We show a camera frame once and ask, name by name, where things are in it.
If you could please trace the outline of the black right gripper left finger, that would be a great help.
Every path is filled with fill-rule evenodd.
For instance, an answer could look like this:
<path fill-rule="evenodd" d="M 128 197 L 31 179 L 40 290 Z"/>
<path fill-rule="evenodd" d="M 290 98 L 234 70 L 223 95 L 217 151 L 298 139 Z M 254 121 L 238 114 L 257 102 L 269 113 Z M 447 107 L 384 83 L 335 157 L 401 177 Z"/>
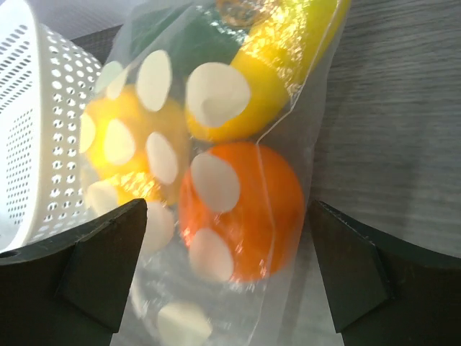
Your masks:
<path fill-rule="evenodd" d="M 134 199 L 1 253 L 2 345 L 109 345 L 119 332 L 147 204 Z"/>

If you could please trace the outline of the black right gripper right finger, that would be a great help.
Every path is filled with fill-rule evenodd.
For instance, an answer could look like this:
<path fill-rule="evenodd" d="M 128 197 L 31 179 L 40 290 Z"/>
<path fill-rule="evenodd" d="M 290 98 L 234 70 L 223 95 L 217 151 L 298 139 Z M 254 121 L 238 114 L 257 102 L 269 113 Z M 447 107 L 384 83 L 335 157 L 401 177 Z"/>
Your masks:
<path fill-rule="evenodd" d="M 345 345 L 459 345 L 460 258 L 416 246 L 315 200 L 310 229 Z"/>

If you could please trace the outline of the yellow toy fruit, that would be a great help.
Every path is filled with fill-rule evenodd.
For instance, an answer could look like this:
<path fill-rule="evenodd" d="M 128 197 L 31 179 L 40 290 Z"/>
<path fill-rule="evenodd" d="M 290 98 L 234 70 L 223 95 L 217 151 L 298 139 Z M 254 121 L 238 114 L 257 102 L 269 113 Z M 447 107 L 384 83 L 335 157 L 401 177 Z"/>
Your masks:
<path fill-rule="evenodd" d="M 179 199 L 190 140 L 182 106 L 168 98 L 159 111 L 144 108 L 132 84 L 116 99 L 93 99 L 81 115 L 81 155 L 118 202 L 133 198 L 167 205 Z"/>

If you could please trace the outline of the orange toy fruit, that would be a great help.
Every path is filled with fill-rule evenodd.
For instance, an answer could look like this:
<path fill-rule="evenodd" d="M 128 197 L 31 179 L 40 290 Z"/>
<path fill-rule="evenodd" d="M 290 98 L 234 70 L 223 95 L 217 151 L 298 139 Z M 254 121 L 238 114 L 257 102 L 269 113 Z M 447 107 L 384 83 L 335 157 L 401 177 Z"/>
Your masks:
<path fill-rule="evenodd" d="M 305 199 L 291 166 L 251 142 L 193 158 L 179 191 L 180 232 L 194 273 L 215 282 L 268 277 L 294 256 Z"/>

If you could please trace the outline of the clear polka dot zip bag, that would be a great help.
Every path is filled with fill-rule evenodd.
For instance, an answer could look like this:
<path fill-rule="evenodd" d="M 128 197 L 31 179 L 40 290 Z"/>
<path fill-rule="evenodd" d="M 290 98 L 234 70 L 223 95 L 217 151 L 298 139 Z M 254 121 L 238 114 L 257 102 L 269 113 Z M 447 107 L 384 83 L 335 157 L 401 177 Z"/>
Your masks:
<path fill-rule="evenodd" d="M 250 32 L 282 1 L 188 1 L 186 4 L 189 3 L 211 3 L 229 25 L 248 28 Z M 285 105 L 279 117 L 264 129 L 248 138 L 215 143 L 196 139 L 187 126 L 191 142 L 187 170 L 196 155 L 213 146 L 243 141 L 266 146 L 282 156 L 298 178 L 305 199 L 304 226 L 314 145 L 326 105 L 327 76 L 345 19 L 326 52 L 308 73 L 295 103 Z M 125 86 L 132 84 L 147 110 L 159 111 L 172 98 L 182 106 L 185 118 L 187 81 L 183 89 L 174 88 L 171 62 L 165 50 L 129 61 L 126 23 L 118 32 L 91 101 L 98 97 L 116 99 Z M 118 202 L 114 186 L 99 180 L 81 153 L 80 156 L 84 202 L 89 213 L 102 216 L 125 204 Z M 275 273 L 249 282 L 209 281 L 197 276 L 190 266 L 188 248 L 180 232 L 179 199 L 173 205 L 144 200 L 146 232 L 129 295 L 136 320 L 123 326 L 126 342 L 129 345 L 277 344 L 303 227 L 294 256 Z"/>

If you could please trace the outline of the yellow toy banana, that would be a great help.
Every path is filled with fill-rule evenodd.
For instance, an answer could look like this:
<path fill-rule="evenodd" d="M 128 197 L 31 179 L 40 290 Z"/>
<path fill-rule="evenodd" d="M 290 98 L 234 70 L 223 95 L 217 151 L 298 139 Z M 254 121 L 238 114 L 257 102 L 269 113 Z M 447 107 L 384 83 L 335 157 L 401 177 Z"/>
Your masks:
<path fill-rule="evenodd" d="M 210 142 L 248 138 L 293 105 L 349 10 L 350 1 L 282 1 L 254 25 L 230 63 L 206 62 L 189 75 L 189 132 Z"/>

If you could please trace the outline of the green toy cucumber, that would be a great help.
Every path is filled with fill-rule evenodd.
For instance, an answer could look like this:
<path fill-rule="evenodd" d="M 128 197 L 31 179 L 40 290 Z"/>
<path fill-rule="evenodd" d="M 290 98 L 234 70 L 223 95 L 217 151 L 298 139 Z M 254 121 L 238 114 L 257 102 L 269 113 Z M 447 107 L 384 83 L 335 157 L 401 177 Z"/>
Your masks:
<path fill-rule="evenodd" d="M 204 63 L 231 63 L 249 33 L 248 28 L 225 22 L 211 3 L 164 9 L 140 5 L 125 29 L 130 38 L 129 61 L 155 50 L 168 53 L 175 89 L 183 89 L 189 75 Z"/>

